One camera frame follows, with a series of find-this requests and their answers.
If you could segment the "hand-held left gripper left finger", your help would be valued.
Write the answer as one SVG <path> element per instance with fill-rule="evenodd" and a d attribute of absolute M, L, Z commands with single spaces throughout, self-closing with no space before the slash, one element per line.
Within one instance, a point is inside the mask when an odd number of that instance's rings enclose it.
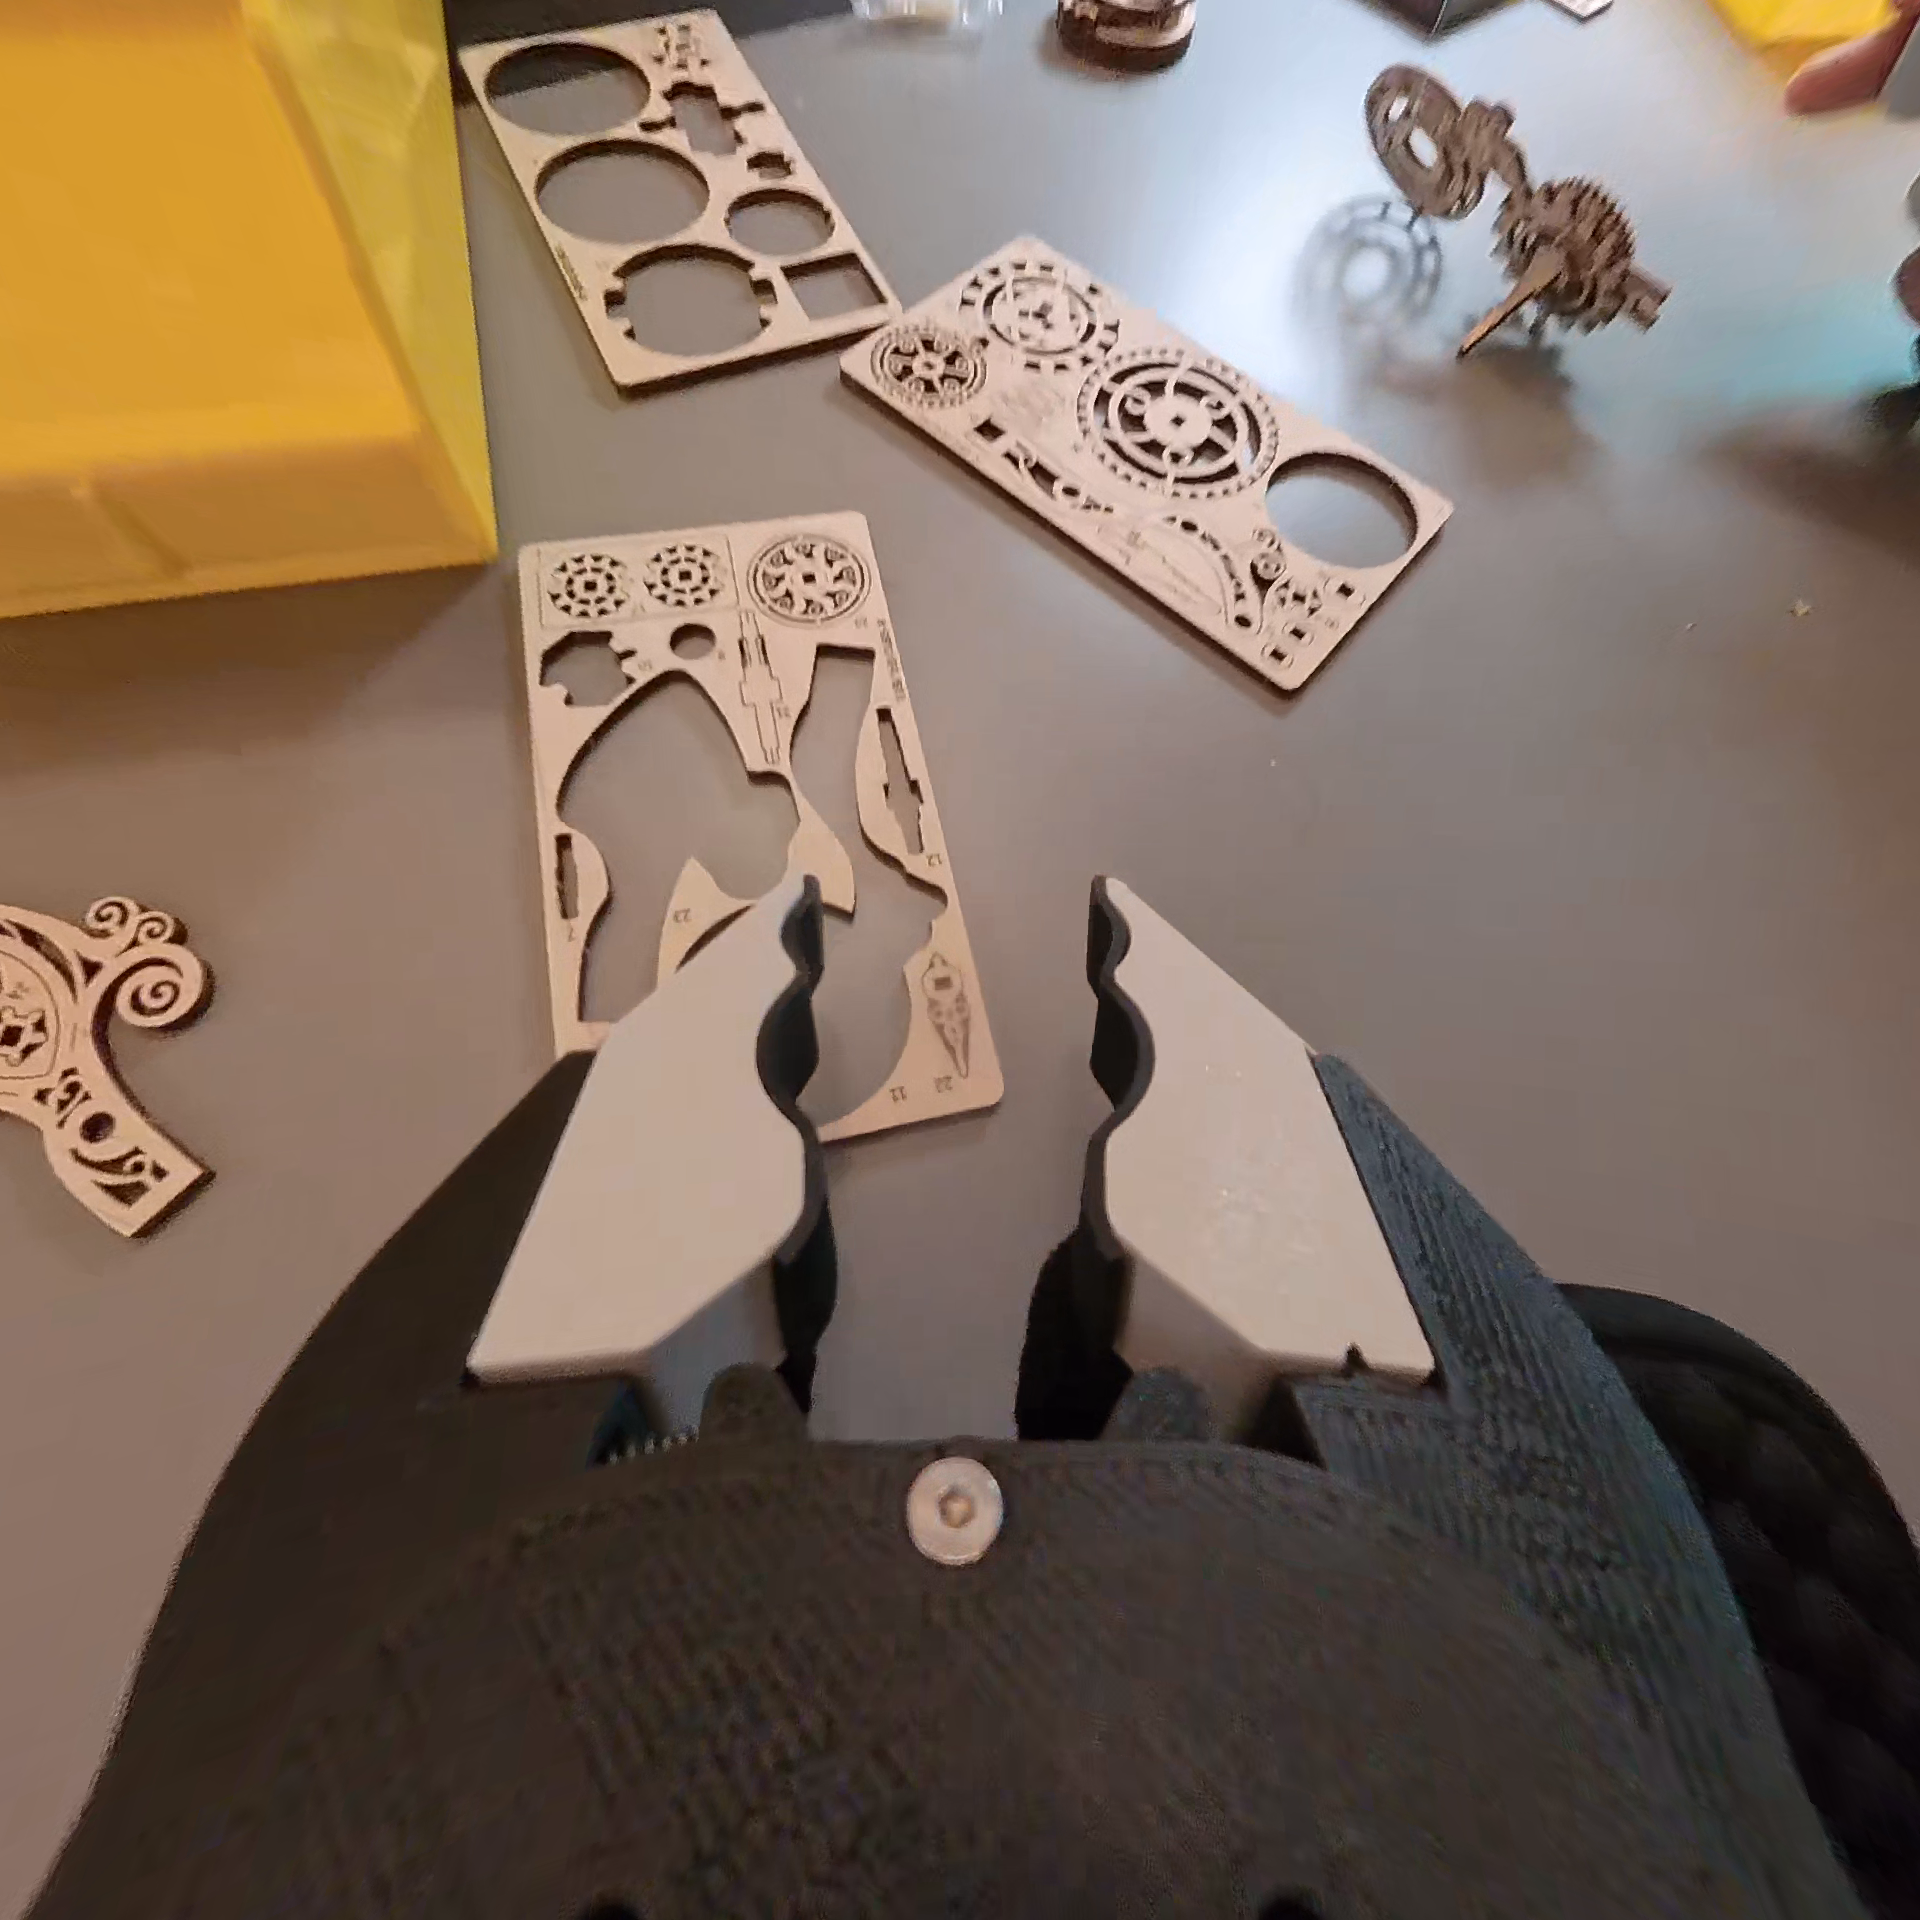
<path fill-rule="evenodd" d="M 619 1379 L 664 1426 L 714 1379 L 776 1371 L 810 1411 L 835 1309 L 811 996 L 826 902 L 785 880 L 593 1056 L 466 1355 L 478 1386 Z"/>

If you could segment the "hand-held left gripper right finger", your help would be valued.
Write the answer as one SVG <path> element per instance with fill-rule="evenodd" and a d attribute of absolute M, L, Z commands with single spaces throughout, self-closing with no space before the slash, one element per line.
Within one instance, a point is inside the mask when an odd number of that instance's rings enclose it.
<path fill-rule="evenodd" d="M 1112 875 L 1091 885 L 1089 986 L 1112 1108 L 1028 1306 L 1017 1429 L 1099 1434 L 1150 1373 L 1196 1387 L 1216 1434 L 1270 1426 L 1285 1386 L 1428 1387 L 1323 1058 Z"/>

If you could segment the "wooden gear model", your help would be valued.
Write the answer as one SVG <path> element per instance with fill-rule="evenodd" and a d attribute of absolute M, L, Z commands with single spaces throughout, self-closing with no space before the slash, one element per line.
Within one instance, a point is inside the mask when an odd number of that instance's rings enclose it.
<path fill-rule="evenodd" d="M 1363 118 L 1389 182 L 1428 222 L 1460 224 L 1501 188 L 1493 256 L 1506 291 L 1462 334 L 1458 360 L 1518 318 L 1530 339 L 1657 323 L 1670 285 L 1644 269 L 1625 208 L 1597 181 L 1532 174 L 1508 102 L 1460 100 L 1434 74 L 1392 64 L 1366 90 Z"/>

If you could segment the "small yellow plastic bin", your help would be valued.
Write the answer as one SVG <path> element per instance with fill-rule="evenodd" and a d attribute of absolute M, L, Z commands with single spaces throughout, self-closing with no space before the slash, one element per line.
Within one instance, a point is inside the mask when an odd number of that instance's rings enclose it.
<path fill-rule="evenodd" d="M 1728 32 L 1787 83 L 1805 62 L 1897 17 L 1893 3 L 1712 3 Z"/>

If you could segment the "grey desk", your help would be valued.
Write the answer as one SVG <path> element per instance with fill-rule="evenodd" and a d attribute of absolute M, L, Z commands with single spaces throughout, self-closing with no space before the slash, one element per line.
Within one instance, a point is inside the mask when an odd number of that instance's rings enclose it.
<path fill-rule="evenodd" d="M 1107 77 L 813 18 L 748 56 L 905 302 L 1037 235 L 1453 501 L 1301 694 L 852 393 L 827 355 L 619 400 L 462 110 L 491 568 L 4 628 L 4 901 L 179 914 L 206 1016 L 129 1082 L 212 1169 L 117 1238 L 4 1124 L 4 1916 L 35 1908 L 266 1398 L 553 1058 L 514 557 L 872 522 L 1006 1075 L 832 1153 L 811 1429 L 1011 1435 L 1102 1110 L 1115 875 L 1350 1062 L 1556 1281 L 1755 1337 L 1916 1508 L 1916 445 L 1872 400 L 1916 129 L 1796 125 L 1700 4 L 1203 4 Z M 1530 321 L 1493 182 L 1416 214 L 1392 64 L 1622 205 L 1650 329 Z"/>

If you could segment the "person's right hand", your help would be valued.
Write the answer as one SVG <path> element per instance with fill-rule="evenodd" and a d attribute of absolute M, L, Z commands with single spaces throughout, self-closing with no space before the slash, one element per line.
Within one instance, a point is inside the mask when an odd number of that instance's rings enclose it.
<path fill-rule="evenodd" d="M 1805 118 L 1874 106 L 1913 32 L 1916 13 L 1906 11 L 1870 34 L 1812 56 L 1787 81 L 1782 110 Z"/>

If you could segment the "ornate wooden scroll piece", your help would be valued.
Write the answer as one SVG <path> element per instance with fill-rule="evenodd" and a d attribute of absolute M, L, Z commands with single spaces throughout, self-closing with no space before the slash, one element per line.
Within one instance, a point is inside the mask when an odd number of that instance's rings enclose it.
<path fill-rule="evenodd" d="M 76 921 L 3 908 L 3 1114 L 27 1123 L 62 1188 L 129 1238 L 157 1228 L 210 1170 L 129 1092 L 113 1027 L 171 1030 L 210 996 L 186 925 L 156 906 L 106 896 Z"/>

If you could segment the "wooden puzzle sheet curved cutouts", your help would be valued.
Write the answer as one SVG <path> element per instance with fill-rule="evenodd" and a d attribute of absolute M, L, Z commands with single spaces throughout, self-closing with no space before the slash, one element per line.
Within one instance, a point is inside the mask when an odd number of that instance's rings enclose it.
<path fill-rule="evenodd" d="M 786 875 L 817 880 L 822 910 L 854 916 L 849 846 L 806 797 L 794 758 L 818 661 L 841 656 L 868 668 L 851 761 L 859 837 L 938 908 L 926 942 L 902 962 L 907 1019 L 897 1066 L 880 1090 L 821 1123 L 818 1133 L 845 1142 L 1001 1104 L 1001 1060 L 945 821 L 859 512 L 528 545 L 520 552 L 520 636 L 557 1054 L 590 1050 L 610 1030 L 585 1016 L 585 961 L 613 885 L 587 829 L 564 821 L 562 800 L 600 736 L 664 683 L 696 685 L 726 726 L 745 777 L 794 802 Z"/>

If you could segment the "black knit cloth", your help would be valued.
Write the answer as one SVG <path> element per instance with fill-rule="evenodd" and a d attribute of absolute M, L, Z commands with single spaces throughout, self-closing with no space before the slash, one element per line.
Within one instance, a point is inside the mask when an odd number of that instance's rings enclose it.
<path fill-rule="evenodd" d="M 1792 1762 L 1870 1916 L 1918 1916 L 1918 1560 L 1792 1366 L 1706 1312 L 1563 1286 L 1664 1442 L 1741 1606 Z"/>

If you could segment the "wooden puzzle sheet with gears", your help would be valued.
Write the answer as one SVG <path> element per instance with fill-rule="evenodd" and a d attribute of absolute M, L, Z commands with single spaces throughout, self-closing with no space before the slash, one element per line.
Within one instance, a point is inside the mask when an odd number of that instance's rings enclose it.
<path fill-rule="evenodd" d="M 1024 235 L 849 347 L 852 390 L 914 428 L 1270 689 L 1302 689 L 1441 537 L 1452 504 Z M 1298 469 L 1389 493 L 1397 557 L 1288 537 Z"/>

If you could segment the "wooden puzzle sheet round holes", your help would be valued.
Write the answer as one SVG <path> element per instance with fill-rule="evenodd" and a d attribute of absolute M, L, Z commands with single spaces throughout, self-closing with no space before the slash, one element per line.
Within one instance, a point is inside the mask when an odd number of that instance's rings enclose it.
<path fill-rule="evenodd" d="M 902 315 L 716 9 L 469 41 L 458 62 L 619 393 Z"/>

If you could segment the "large yellow plastic bin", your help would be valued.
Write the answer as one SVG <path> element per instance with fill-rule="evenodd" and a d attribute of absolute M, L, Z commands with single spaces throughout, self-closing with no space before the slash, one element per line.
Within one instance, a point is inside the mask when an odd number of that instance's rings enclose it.
<path fill-rule="evenodd" d="M 497 556 L 434 3 L 3 4 L 3 612 Z"/>

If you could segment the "round dark wooden part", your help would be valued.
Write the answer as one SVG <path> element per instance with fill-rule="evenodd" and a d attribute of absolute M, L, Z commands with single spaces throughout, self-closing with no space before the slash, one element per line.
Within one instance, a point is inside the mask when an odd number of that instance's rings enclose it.
<path fill-rule="evenodd" d="M 1054 30 L 1064 50 L 1114 74 L 1150 74 L 1184 60 L 1196 3 L 1058 3 Z"/>

